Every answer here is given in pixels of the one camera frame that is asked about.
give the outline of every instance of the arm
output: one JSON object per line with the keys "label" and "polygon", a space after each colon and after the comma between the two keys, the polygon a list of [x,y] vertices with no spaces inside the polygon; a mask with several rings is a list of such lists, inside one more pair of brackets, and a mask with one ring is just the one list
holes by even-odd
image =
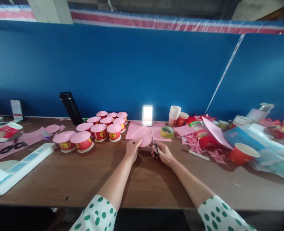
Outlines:
{"label": "arm", "polygon": [[130,140],[126,146],[126,154],[109,179],[104,183],[97,195],[83,210],[80,217],[71,227],[72,230],[113,230],[116,214],[120,208],[124,188],[133,163],[137,159],[138,147],[142,139],[134,143]]}
{"label": "arm", "polygon": [[[155,144],[159,148],[159,157],[156,157],[156,159],[160,158],[174,171],[193,204],[198,208],[198,213],[206,230],[255,230],[237,212],[227,206],[219,196],[216,196],[213,191],[179,163],[165,144],[158,141]],[[157,152],[157,150],[155,146],[152,146],[153,158],[155,158],[154,152]]]}

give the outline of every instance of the black thermos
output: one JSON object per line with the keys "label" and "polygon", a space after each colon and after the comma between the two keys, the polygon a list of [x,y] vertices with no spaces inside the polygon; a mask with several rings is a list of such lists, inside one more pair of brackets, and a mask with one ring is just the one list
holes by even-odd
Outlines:
{"label": "black thermos", "polygon": [[79,125],[83,123],[83,119],[80,115],[79,109],[75,103],[75,99],[72,97],[71,92],[65,91],[58,94],[59,98],[62,100],[66,111],[74,125]]}

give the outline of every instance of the blue partition board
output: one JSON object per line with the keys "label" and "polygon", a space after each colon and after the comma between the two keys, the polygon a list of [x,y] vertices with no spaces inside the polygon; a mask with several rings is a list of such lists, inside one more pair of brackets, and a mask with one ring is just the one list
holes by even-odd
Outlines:
{"label": "blue partition board", "polygon": [[262,102],[275,105],[268,117],[284,119],[284,35],[245,35],[208,114],[234,119]]}
{"label": "blue partition board", "polygon": [[71,91],[82,117],[143,104],[167,121],[171,105],[203,114],[240,35],[0,21],[0,112],[10,99],[25,114],[68,116]]}

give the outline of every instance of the pink paper circle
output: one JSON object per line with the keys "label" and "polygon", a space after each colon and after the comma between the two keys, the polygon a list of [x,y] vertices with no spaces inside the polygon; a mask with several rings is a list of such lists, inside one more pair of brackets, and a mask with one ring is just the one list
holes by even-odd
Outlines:
{"label": "pink paper circle", "polygon": [[122,130],[122,126],[119,124],[111,124],[107,127],[107,131],[110,133],[116,133]]}
{"label": "pink paper circle", "polygon": [[125,119],[124,118],[116,118],[114,121],[113,121],[114,124],[123,124],[125,123]]}
{"label": "pink paper circle", "polygon": [[83,132],[83,131],[85,131],[85,130],[87,130],[87,129],[90,129],[91,127],[93,127],[93,123],[82,123],[82,124],[79,124],[78,126],[77,126],[77,131],[79,131],[79,132]]}
{"label": "pink paper circle", "polygon": [[105,117],[103,119],[100,120],[100,122],[102,124],[108,124],[108,123],[111,123],[113,121],[113,118],[112,117]]}
{"label": "pink paper circle", "polygon": [[52,141],[54,143],[64,143],[64,142],[69,141],[73,134],[75,134],[74,131],[67,131],[67,132],[60,133],[60,134],[57,134],[53,138]]}
{"label": "pink paper circle", "polygon": [[91,137],[91,133],[90,132],[78,132],[76,134],[74,134],[71,138],[70,138],[70,142],[72,143],[82,143],[84,141],[86,141],[88,138]]}
{"label": "pink paper circle", "polygon": [[117,113],[116,112],[111,112],[107,114],[107,117],[116,117]]}
{"label": "pink paper circle", "polygon": [[106,111],[100,111],[100,112],[97,112],[96,116],[105,116],[107,114],[108,113]]}
{"label": "pink paper circle", "polygon": [[96,124],[93,127],[91,127],[91,132],[102,132],[106,128],[107,126],[105,124]]}
{"label": "pink paper circle", "polygon": [[128,114],[126,112],[119,112],[117,114],[117,117],[119,117],[119,118],[126,118],[127,116],[128,116]]}
{"label": "pink paper circle", "polygon": [[57,132],[59,130],[59,125],[52,124],[46,127],[46,131],[50,134],[53,134],[54,132]]}
{"label": "pink paper circle", "polygon": [[88,123],[96,123],[98,122],[99,120],[101,119],[100,116],[94,116],[94,117],[91,117],[87,120]]}
{"label": "pink paper circle", "polygon": [[147,145],[149,145],[152,141],[152,134],[150,131],[148,131],[147,129],[139,129],[134,137],[134,142],[138,142],[139,139],[143,139],[142,143],[139,145],[139,147],[143,148],[146,147]]}

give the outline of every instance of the electrical outlet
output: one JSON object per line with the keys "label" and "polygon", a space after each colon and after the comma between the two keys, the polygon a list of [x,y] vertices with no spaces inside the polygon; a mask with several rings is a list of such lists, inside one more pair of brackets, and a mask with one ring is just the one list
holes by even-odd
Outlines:
{"label": "electrical outlet", "polygon": [[31,161],[38,155],[39,155],[39,153],[32,153],[32,154],[28,155],[27,157],[25,157],[22,161]]}
{"label": "electrical outlet", "polygon": [[23,168],[25,165],[26,165],[26,163],[18,163],[17,165],[12,167],[12,169],[10,169],[8,172],[17,172],[18,170]]}

